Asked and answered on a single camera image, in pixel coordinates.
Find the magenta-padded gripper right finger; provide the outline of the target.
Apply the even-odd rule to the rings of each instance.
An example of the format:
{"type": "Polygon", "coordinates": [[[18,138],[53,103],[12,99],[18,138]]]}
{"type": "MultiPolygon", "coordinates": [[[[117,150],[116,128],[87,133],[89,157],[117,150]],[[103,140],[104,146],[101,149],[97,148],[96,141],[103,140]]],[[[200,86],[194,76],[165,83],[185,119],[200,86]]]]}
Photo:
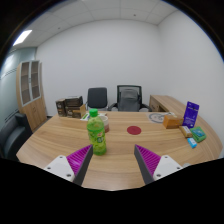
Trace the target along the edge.
{"type": "Polygon", "coordinates": [[[134,147],[134,155],[145,184],[157,181],[182,169],[182,166],[170,156],[159,156],[139,145],[134,147]]]}

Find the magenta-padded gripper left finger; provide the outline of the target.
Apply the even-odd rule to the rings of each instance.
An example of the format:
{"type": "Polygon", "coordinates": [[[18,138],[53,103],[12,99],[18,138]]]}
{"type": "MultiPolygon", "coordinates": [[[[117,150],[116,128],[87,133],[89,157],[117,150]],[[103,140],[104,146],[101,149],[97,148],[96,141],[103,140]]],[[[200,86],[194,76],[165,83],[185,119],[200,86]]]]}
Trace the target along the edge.
{"type": "Polygon", "coordinates": [[[88,145],[68,156],[59,155],[44,170],[81,186],[92,155],[93,146],[88,145]]]}

